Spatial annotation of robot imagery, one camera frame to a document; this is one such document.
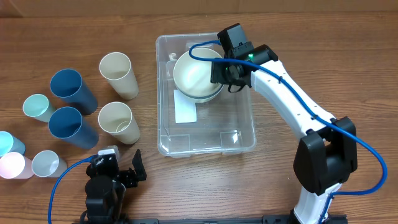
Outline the dark blue bowl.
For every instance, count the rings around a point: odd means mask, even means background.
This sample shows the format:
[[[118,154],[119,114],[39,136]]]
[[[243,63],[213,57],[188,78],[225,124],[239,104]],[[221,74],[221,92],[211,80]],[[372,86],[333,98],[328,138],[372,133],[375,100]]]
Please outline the dark blue bowl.
[[[176,86],[186,99],[195,103],[206,103],[214,99],[223,89],[221,84],[198,84]]]

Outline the cream bowl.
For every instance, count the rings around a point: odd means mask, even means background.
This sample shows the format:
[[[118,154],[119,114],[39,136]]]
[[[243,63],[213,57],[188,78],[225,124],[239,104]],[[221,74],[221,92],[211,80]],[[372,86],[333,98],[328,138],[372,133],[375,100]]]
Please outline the cream bowl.
[[[175,86],[210,84],[211,62],[194,59],[185,52],[174,66]]]

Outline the light blue small cup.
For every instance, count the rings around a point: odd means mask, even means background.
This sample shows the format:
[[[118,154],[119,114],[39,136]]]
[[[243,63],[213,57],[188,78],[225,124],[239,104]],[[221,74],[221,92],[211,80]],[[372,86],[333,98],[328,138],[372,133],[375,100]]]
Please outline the light blue small cup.
[[[0,156],[9,152],[25,154],[25,144],[7,131],[0,132]]]

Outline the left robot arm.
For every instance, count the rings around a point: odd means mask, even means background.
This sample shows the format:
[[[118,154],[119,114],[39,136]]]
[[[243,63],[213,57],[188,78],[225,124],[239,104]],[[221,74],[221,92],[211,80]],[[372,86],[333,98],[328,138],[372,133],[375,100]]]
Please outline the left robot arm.
[[[123,199],[128,188],[137,187],[145,181],[147,174],[142,163],[141,151],[137,150],[132,158],[132,168],[120,170],[118,150],[100,151],[90,164],[86,174],[90,177],[85,185],[86,211],[81,223],[129,223],[128,215],[122,213]]]

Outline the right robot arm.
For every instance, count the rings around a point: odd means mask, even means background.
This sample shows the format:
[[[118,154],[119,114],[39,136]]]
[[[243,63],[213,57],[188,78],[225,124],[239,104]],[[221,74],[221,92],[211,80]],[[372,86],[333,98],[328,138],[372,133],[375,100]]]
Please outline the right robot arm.
[[[356,128],[318,106],[290,77],[267,46],[223,44],[224,57],[212,64],[211,82],[253,88],[266,98],[298,139],[294,172],[302,185],[289,223],[347,223],[329,216],[332,197],[358,168]]]

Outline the clear plastic storage container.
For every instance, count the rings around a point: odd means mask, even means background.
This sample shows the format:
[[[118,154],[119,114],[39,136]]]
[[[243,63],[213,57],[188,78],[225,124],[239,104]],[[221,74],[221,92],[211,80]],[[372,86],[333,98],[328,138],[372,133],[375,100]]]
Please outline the clear plastic storage container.
[[[244,88],[230,93],[228,87],[211,101],[195,103],[197,121],[175,122],[174,66],[190,47],[204,43],[206,48],[223,55],[213,44],[215,33],[161,35],[155,42],[157,61],[157,144],[159,152],[173,158],[194,154],[239,154],[255,148],[256,135],[251,91]]]

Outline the cream tall cup lower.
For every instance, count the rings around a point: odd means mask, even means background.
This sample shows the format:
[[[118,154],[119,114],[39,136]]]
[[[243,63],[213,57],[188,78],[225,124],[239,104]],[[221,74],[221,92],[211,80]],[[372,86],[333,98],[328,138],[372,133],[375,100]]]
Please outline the cream tall cup lower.
[[[114,101],[103,106],[98,115],[100,128],[124,144],[134,144],[140,130],[127,104]]]

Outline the cream tall cup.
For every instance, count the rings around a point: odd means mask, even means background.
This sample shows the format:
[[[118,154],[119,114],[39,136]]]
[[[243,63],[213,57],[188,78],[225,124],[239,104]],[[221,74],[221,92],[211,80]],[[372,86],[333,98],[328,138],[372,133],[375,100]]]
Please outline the cream tall cup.
[[[100,128],[124,144],[134,144],[140,130],[127,104],[114,101],[103,106],[98,115]]]
[[[105,55],[99,63],[100,74],[125,100],[135,98],[139,87],[129,57],[121,52]]]

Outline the dark blue tall cup lower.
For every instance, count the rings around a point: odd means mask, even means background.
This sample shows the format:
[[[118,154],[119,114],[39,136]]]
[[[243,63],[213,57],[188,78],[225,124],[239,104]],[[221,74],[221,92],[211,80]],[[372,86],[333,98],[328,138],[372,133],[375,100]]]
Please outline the dark blue tall cup lower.
[[[49,120],[49,131],[53,136],[82,149],[94,148],[99,135],[81,113],[70,106],[57,109]]]

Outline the dark blue tall cup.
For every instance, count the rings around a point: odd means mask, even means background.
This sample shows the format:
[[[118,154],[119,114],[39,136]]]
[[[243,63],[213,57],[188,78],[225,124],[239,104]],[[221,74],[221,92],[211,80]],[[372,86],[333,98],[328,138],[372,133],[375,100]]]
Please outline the dark blue tall cup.
[[[74,69],[58,71],[50,81],[50,91],[83,115],[94,113],[98,107],[94,94]]]
[[[49,131],[53,136],[82,149],[94,148],[99,135],[81,113],[70,106],[57,109],[49,120]]]

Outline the grey small cup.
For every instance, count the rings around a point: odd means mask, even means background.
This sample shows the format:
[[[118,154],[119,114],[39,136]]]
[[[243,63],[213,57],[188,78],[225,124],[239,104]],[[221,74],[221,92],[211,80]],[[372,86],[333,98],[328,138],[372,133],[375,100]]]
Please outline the grey small cup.
[[[67,168],[67,163],[49,150],[39,152],[32,160],[32,171],[38,177],[60,177]]]

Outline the dark blue tall cup upper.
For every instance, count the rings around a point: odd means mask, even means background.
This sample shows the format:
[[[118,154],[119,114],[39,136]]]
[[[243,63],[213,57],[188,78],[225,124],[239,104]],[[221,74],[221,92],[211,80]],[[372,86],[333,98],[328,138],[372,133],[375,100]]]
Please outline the dark blue tall cup upper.
[[[83,115],[94,113],[98,107],[94,94],[74,69],[58,71],[50,81],[50,91]]]

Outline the mint green small cup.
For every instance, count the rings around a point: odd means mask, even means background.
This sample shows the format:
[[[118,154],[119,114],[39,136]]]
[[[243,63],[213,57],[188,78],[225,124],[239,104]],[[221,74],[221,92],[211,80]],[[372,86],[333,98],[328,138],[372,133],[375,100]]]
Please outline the mint green small cup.
[[[48,123],[55,112],[49,99],[43,94],[33,94],[23,103],[22,110],[28,117]]]

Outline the pink small cup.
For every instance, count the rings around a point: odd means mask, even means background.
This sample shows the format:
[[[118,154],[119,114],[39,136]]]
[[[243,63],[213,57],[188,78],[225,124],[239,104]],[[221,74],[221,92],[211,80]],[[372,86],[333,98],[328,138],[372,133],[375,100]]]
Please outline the pink small cup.
[[[32,161],[18,152],[10,152],[0,159],[1,177],[5,179],[28,179],[34,175]]]

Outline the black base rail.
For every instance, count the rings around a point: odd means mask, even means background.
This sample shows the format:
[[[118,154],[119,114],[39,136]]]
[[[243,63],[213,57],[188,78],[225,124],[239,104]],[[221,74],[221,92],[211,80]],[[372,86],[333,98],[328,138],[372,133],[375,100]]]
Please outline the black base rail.
[[[158,220],[131,219],[131,224],[288,224],[299,223],[290,215],[264,215],[257,218],[216,218],[216,219],[183,219],[183,220]]]

